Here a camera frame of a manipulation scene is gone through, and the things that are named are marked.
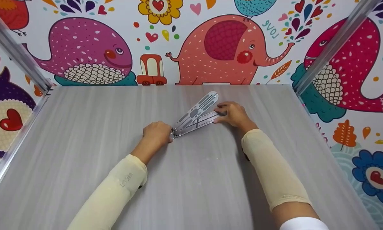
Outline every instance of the fish eye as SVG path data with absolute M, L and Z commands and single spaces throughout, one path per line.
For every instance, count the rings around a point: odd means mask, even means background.
M 320 46 L 324 46 L 326 43 L 327 43 L 327 40 L 323 40 L 322 42 L 320 42 Z
M 123 54 L 123 50 L 121 48 L 116 48 L 115 51 L 117 54 L 120 54 L 120 55 Z

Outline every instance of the cartoon wallpaper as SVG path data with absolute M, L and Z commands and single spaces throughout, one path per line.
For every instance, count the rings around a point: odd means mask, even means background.
M 346 18 L 309 47 L 293 86 Z M 383 0 L 325 65 L 301 99 L 333 156 L 383 229 Z
M 42 96 L 0 48 L 0 161 Z
M 310 44 L 357 4 L 0 0 L 0 17 L 55 85 L 291 84 Z
M 0 0 L 0 17 L 54 85 L 295 86 L 358 3 Z M 383 229 L 383 0 L 301 99 Z

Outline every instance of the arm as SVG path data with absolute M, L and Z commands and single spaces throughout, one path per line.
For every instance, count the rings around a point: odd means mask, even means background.
M 68 230 L 111 229 L 125 205 L 146 183 L 146 165 L 159 149 L 171 142 L 171 127 L 153 122 L 143 129 L 143 138 L 96 188 L 76 214 Z
M 244 134 L 244 153 L 257 172 L 277 226 L 281 230 L 293 230 L 300 226 L 327 230 L 312 208 L 300 180 L 269 137 L 247 116 L 244 107 L 235 102 L 224 102 L 218 106 L 215 111 L 227 112 L 227 116 L 219 117 L 215 123 L 227 122 Z

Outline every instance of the hand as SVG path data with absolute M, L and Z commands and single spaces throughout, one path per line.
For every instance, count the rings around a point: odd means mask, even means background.
M 152 122 L 143 128 L 143 139 L 150 144 L 157 144 L 159 148 L 173 140 L 170 138 L 171 126 L 164 122 Z
M 248 117 L 246 110 L 243 106 L 236 102 L 222 102 L 215 108 L 216 112 L 227 112 L 224 117 L 215 119 L 216 123 L 226 122 L 234 127 L 240 129 L 243 134 L 246 134 L 252 129 L 258 128 L 257 125 Z
M 173 141 L 170 132 L 170 125 L 152 122 L 143 129 L 143 138 L 131 154 L 147 165 L 160 148 Z

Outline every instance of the blue flower illustration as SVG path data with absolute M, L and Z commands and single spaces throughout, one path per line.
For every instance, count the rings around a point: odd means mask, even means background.
M 362 182 L 362 189 L 367 195 L 377 196 L 383 203 L 383 152 L 371 154 L 361 150 L 359 156 L 352 159 L 356 166 L 352 170 L 355 179 Z

